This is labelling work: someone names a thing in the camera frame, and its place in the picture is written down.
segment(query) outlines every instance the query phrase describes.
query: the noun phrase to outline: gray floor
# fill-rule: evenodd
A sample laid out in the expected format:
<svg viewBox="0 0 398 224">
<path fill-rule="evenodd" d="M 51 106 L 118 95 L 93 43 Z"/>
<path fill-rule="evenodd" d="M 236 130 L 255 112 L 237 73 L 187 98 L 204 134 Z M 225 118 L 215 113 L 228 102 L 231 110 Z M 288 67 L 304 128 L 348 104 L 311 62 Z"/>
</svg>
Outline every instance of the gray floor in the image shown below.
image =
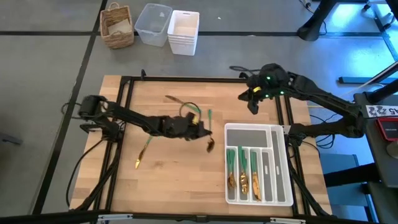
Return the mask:
<svg viewBox="0 0 398 224">
<path fill-rule="evenodd" d="M 294 32 L 310 17 L 300 2 L 289 0 L 119 1 L 124 2 L 130 5 L 133 21 L 148 2 L 198 11 L 201 31 Z M 3 1 L 0 31 L 90 31 L 100 4 Z M 373 14 L 362 13 L 362 6 L 336 6 L 326 19 L 328 32 L 378 32 Z M 19 147 L 0 142 L 0 216 L 29 213 L 62 118 L 59 109 L 68 101 L 87 43 L 88 37 L 0 36 L 0 131 L 24 140 Z M 238 73 L 228 70 L 230 65 L 260 68 L 273 62 L 341 95 L 356 86 L 338 85 L 337 77 L 371 77 L 393 61 L 381 37 L 321 37 L 305 42 L 298 37 L 199 36 L 194 57 L 173 55 L 168 43 L 162 48 L 145 45 L 139 37 L 130 47 L 110 50 L 97 37 L 78 101 L 97 94 L 104 75 L 139 75 L 143 68 L 150 76 L 236 77 Z M 331 115 L 324 109 L 311 113 Z M 65 189 L 86 141 L 79 124 L 72 121 L 69 127 L 45 213 L 67 210 Z M 372 162 L 366 139 L 337 137 L 335 146 L 322 153 L 357 154 L 360 164 Z"/>
</svg>

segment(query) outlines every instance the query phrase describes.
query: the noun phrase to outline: white plastic container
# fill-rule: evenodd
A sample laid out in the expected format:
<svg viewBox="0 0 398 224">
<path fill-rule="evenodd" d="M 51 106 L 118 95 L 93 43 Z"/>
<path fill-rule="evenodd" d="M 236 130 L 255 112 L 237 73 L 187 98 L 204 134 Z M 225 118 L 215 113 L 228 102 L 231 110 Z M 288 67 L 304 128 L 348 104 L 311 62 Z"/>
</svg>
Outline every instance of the white plastic container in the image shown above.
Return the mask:
<svg viewBox="0 0 398 224">
<path fill-rule="evenodd" d="M 198 31 L 199 12 L 174 10 L 167 31 L 173 54 L 194 56 Z"/>
<path fill-rule="evenodd" d="M 146 4 L 134 26 L 144 44 L 163 47 L 172 10 L 161 4 Z"/>
<path fill-rule="evenodd" d="M 271 124 L 227 123 L 225 131 L 225 200 L 239 205 L 292 206 L 293 195 L 285 150 L 282 126 Z M 239 177 L 238 146 L 242 146 L 247 159 L 249 192 L 241 193 Z M 235 151 L 234 178 L 237 187 L 228 187 L 227 150 Z M 254 197 L 250 153 L 257 155 L 257 174 L 261 191 L 261 201 Z"/>
</svg>

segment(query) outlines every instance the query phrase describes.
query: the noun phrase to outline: wooden table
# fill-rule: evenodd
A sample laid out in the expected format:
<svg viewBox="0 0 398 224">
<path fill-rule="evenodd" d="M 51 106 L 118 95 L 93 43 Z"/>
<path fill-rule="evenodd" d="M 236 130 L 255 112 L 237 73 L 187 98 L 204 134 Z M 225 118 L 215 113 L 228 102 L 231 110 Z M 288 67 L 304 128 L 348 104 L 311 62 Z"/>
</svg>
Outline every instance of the wooden table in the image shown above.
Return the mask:
<svg viewBox="0 0 398 224">
<path fill-rule="evenodd" d="M 121 76 L 104 77 L 100 95 L 116 101 Z M 226 123 L 278 124 L 274 100 L 260 103 L 259 113 L 252 115 L 246 103 L 237 96 L 246 90 L 242 83 L 200 82 L 134 82 L 130 109 L 145 115 L 178 115 L 180 105 L 164 95 L 195 102 L 203 111 L 213 110 L 212 131 L 216 142 L 213 152 L 206 152 L 208 137 L 187 142 L 183 139 L 154 138 L 138 169 L 135 161 L 148 134 L 128 124 L 111 211 L 129 213 L 207 214 L 291 217 L 291 207 L 230 205 L 225 201 L 224 125 Z M 291 100 L 294 121 L 310 123 L 307 104 Z M 287 122 L 282 99 L 284 120 Z M 202 116 L 207 127 L 207 114 Z M 98 142 L 101 133 L 90 133 L 86 150 Z M 315 144 L 314 139 L 306 139 Z M 101 143 L 82 161 L 73 192 L 71 208 L 88 196 L 100 176 L 106 143 Z M 318 152 L 311 146 L 300 146 L 305 183 L 321 204 L 331 213 Z M 300 191 L 296 186 L 298 210 L 303 213 Z M 101 201 L 104 207 L 106 187 Z"/>
</svg>

